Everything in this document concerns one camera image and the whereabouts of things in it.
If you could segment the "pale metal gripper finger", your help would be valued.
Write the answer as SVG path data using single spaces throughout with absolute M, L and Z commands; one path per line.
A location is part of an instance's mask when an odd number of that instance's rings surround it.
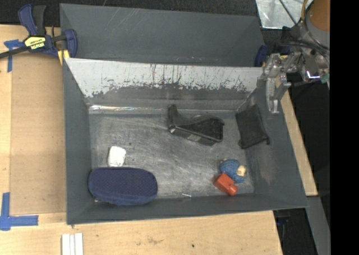
M 271 110 L 271 79 L 262 76 L 258 77 L 257 87 L 264 89 L 266 106 L 268 110 Z
M 279 102 L 281 101 L 285 92 L 291 86 L 291 83 L 288 82 L 286 73 L 280 73 L 273 80 L 273 85 L 274 85 L 274 92 L 273 92 L 273 96 L 271 96 L 271 102 L 273 104 L 273 107 L 271 109 L 271 112 L 273 114 L 278 114 L 279 113 Z

